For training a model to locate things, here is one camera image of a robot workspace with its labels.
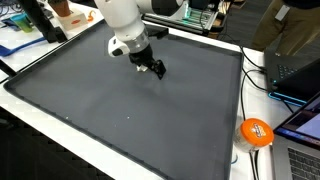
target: laptop screen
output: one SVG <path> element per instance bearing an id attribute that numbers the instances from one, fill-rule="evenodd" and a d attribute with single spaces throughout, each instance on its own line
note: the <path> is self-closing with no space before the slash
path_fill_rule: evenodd
<path id="1" fill-rule="evenodd" d="M 320 93 L 280 125 L 276 134 L 320 147 Z"/>

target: electronic equipment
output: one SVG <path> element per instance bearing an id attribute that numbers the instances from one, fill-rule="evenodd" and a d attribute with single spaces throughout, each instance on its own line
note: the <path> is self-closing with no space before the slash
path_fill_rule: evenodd
<path id="1" fill-rule="evenodd" d="M 320 92 L 274 133 L 276 180 L 320 179 Z"/>
<path id="2" fill-rule="evenodd" d="M 320 91 L 320 59 L 311 60 L 265 53 L 269 97 L 296 106 Z"/>

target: floor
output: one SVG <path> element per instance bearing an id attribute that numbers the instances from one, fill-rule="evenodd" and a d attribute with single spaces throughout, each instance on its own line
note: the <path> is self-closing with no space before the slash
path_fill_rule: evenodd
<path id="1" fill-rule="evenodd" d="M 240 41 L 240 44 L 245 47 L 250 47 L 253 35 L 256 28 L 267 10 L 272 0 L 247 0 L 246 4 L 241 9 L 232 8 L 228 17 L 227 27 L 224 32 L 229 34 L 232 38 Z M 279 39 L 275 41 L 268 50 L 275 51 Z M 315 40 L 311 44 L 305 46 L 300 50 L 296 56 L 320 58 L 320 39 Z"/>
<path id="2" fill-rule="evenodd" d="M 1 180 L 112 180 L 1 107 L 0 147 Z"/>

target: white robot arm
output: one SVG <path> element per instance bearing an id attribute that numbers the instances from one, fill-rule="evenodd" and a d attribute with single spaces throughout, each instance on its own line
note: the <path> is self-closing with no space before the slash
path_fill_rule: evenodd
<path id="1" fill-rule="evenodd" d="M 155 71 L 161 79 L 166 70 L 162 61 L 155 61 L 152 57 L 152 49 L 140 11 L 141 13 L 171 16 L 179 10 L 183 1 L 95 0 L 107 24 L 115 32 L 115 37 L 109 41 L 109 54 L 119 56 L 129 53 L 132 63 L 148 67 Z"/>

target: table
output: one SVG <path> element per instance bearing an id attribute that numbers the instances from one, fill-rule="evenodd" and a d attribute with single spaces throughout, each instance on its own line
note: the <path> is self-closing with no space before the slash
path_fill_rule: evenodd
<path id="1" fill-rule="evenodd" d="M 71 6 L 76 6 L 82 11 L 92 9 L 76 4 L 71 4 Z M 102 19 L 102 16 L 100 13 L 97 13 L 95 22 L 99 19 Z M 68 38 L 72 38 L 84 29 L 86 28 L 82 27 L 76 29 L 73 32 L 68 33 L 67 36 Z M 16 45 L 20 45 L 24 41 L 40 37 L 40 33 L 36 31 L 32 33 L 32 37 L 26 37 L 23 35 L 11 37 L 9 36 L 11 32 L 8 31 L 5 33 L 5 37 L 7 39 L 5 41 L 2 40 L 0 43 L 8 47 L 14 47 Z M 169 33 L 240 52 L 239 47 L 236 45 L 201 37 L 188 32 L 169 28 Z M 41 46 L 37 45 L 37 47 L 21 51 L 8 58 L 3 58 L 3 60 L 14 70 L 19 70 L 38 59 L 43 54 L 46 54 L 59 46 L 60 45 L 56 43 L 44 44 Z M 263 65 L 263 53 L 250 49 L 245 49 L 244 51 L 253 62 L 258 65 Z M 254 66 L 245 61 L 244 68 L 249 70 L 254 69 Z M 7 76 L 5 74 L 0 74 L 0 81 L 6 77 Z M 252 73 L 250 74 L 250 77 L 252 77 L 258 85 L 262 87 L 265 86 L 265 79 L 262 75 Z M 255 89 L 249 81 L 245 81 L 243 96 L 245 112 L 248 118 L 256 117 L 263 119 L 274 128 L 290 115 L 290 112 L 286 109 L 284 104 L 268 98 L 266 93 Z M 130 159 L 111 150 L 100 142 L 97 142 L 82 132 L 62 123 L 60 120 L 47 115 L 37 108 L 12 96 L 4 90 L 3 83 L 0 85 L 0 106 L 114 179 L 161 179 L 157 174 L 154 174 L 139 164 L 134 163 Z M 240 125 L 241 121 L 241 106 L 239 106 L 237 126 Z M 239 160 L 231 167 L 230 179 L 253 179 L 249 155 L 238 150 L 236 150 L 236 152 L 239 156 Z M 261 149 L 258 160 L 258 169 L 261 180 L 273 179 L 271 159 L 270 147 Z"/>

